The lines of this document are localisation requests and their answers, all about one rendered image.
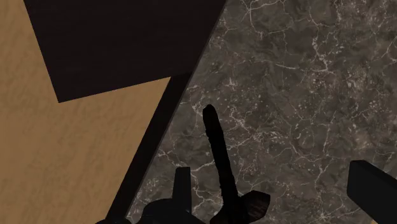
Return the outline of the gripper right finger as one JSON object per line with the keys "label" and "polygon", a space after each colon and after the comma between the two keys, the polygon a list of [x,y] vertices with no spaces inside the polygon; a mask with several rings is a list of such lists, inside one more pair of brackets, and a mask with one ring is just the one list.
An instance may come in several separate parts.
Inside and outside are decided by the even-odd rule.
{"label": "gripper right finger", "polygon": [[348,197],[378,224],[397,224],[397,179],[366,160],[352,160]]}

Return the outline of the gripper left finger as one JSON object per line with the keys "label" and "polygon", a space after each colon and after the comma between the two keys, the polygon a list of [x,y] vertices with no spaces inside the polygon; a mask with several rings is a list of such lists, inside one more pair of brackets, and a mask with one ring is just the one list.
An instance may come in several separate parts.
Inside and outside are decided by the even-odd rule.
{"label": "gripper left finger", "polygon": [[140,224],[205,224],[192,215],[190,167],[176,168],[172,197],[147,204]]}

